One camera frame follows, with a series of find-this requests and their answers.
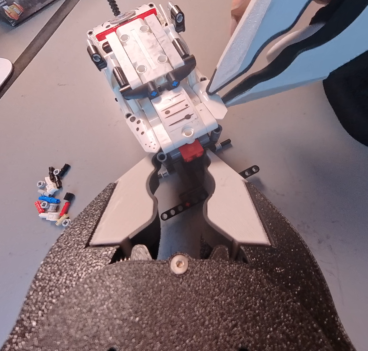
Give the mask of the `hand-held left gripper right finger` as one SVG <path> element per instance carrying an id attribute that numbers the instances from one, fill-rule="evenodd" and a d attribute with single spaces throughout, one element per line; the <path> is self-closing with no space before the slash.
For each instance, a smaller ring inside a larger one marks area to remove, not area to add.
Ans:
<path id="1" fill-rule="evenodd" d="M 246 181 L 212 151 L 204 160 L 205 220 L 233 243 L 270 246 Z"/>

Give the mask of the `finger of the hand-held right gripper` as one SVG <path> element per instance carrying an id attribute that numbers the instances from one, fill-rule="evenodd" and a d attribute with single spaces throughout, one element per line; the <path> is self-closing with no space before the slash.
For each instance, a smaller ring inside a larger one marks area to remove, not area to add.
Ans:
<path id="1" fill-rule="evenodd" d="M 222 97 L 239 105 L 313 83 L 367 51 L 367 21 L 328 21 Z"/>
<path id="2" fill-rule="evenodd" d="M 213 95 L 246 73 L 262 50 L 297 23 L 313 0 L 251 0 L 207 87 Z"/>

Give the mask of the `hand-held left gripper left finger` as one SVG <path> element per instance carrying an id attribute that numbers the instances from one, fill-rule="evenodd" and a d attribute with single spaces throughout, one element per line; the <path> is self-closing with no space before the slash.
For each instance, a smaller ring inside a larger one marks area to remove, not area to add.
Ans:
<path id="1" fill-rule="evenodd" d="M 158 213 L 154 197 L 158 167 L 145 157 L 117 180 L 115 189 L 90 240 L 90 246 L 122 244 L 148 227 Z"/>

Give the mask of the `white toy brick truck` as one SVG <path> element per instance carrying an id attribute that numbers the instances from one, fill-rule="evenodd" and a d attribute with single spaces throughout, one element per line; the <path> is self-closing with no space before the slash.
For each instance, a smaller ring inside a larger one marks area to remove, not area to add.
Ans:
<path id="1" fill-rule="evenodd" d="M 209 80 L 197 69 L 196 58 L 180 35 L 185 17 L 177 5 L 168 3 L 170 18 L 154 3 L 126 13 L 120 13 L 114 1 L 112 6 L 114 18 L 87 32 L 87 51 L 107 79 L 127 126 L 147 157 L 154 158 L 158 180 L 150 187 L 158 189 L 163 166 L 168 173 L 177 172 L 186 186 L 181 204 L 160 216 L 169 219 L 208 198 L 204 158 L 206 151 L 215 154 L 228 143 L 218 143 L 222 132 L 218 121 L 228 109 L 217 94 L 206 91 Z M 252 166 L 238 173 L 247 189 L 245 177 L 258 171 Z M 158 211 L 151 224 L 160 219 Z"/>

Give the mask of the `person's right hand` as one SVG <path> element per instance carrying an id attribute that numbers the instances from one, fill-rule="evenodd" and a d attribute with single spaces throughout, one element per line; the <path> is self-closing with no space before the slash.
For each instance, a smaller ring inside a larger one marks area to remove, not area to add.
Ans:
<path id="1" fill-rule="evenodd" d="M 234 33 L 251 0 L 232 0 L 230 35 Z"/>

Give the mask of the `pile of small brick pieces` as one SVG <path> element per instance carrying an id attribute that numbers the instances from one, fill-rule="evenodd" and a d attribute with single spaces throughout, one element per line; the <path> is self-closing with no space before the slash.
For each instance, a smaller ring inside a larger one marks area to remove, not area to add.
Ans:
<path id="1" fill-rule="evenodd" d="M 59 210 L 61 200 L 54 197 L 54 195 L 62 189 L 62 179 L 68 173 L 70 167 L 69 164 L 64 164 L 61 169 L 50 166 L 48 168 L 48 175 L 44 180 L 37 182 L 40 196 L 34 202 L 40 218 L 54 222 L 57 226 L 62 227 L 67 227 L 71 223 L 68 211 L 71 203 L 75 199 L 75 195 L 71 192 L 65 193 L 63 198 L 64 204 L 61 210 Z"/>

